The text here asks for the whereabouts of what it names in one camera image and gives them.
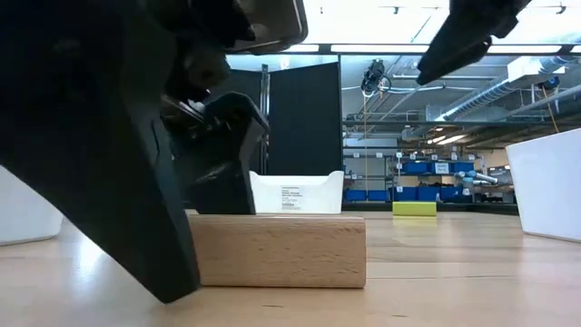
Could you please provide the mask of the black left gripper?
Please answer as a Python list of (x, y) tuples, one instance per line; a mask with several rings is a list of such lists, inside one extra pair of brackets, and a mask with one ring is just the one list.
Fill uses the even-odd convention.
[(269, 130), (266, 118), (245, 94), (227, 93), (199, 106), (177, 99), (207, 98), (230, 75), (227, 55), (264, 55), (303, 42), (303, 2), (153, 0), (149, 10), (176, 37), (160, 116), (171, 136), (184, 206), (200, 214), (255, 214), (250, 163)]

